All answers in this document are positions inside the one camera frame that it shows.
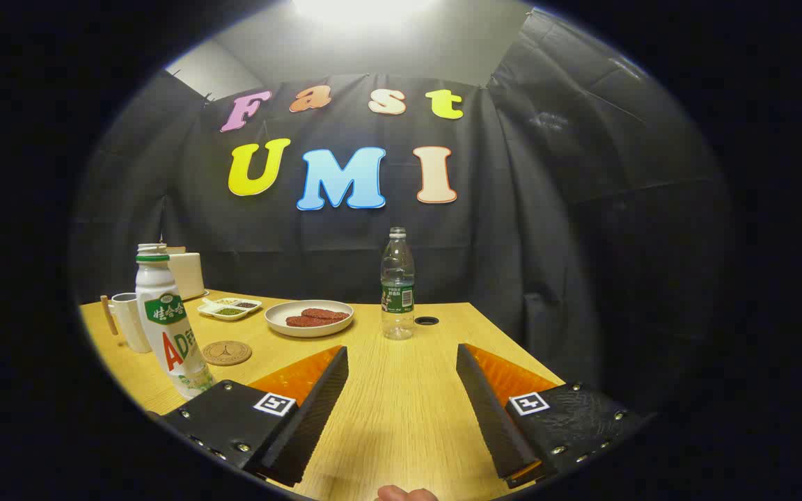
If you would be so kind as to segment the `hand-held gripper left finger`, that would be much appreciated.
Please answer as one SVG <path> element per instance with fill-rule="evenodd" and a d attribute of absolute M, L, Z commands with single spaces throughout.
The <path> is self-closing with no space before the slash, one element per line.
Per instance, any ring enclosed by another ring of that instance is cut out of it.
<path fill-rule="evenodd" d="M 158 423 L 221 463 L 293 487 L 348 378 L 348 350 L 334 346 L 242 384 L 217 381 Z"/>

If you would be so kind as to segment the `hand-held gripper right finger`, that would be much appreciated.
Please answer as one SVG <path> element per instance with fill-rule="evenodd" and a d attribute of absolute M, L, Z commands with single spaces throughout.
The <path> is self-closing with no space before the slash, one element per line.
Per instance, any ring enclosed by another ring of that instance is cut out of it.
<path fill-rule="evenodd" d="M 633 437 L 642 413 L 583 383 L 554 383 L 471 344 L 456 372 L 497 475 L 510 488 L 551 481 Z"/>

